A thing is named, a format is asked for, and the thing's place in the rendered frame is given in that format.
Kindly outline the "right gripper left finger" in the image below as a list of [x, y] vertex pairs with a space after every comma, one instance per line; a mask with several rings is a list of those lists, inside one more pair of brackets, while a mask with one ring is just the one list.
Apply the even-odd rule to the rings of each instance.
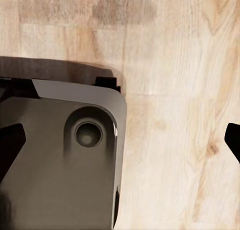
[[26, 143], [26, 134], [21, 123], [0, 128], [0, 183]]

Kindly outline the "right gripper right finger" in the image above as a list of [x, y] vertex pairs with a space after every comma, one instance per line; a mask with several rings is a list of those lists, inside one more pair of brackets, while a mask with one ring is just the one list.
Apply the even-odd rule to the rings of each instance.
[[229, 123], [226, 128], [224, 140], [240, 162], [240, 125]]

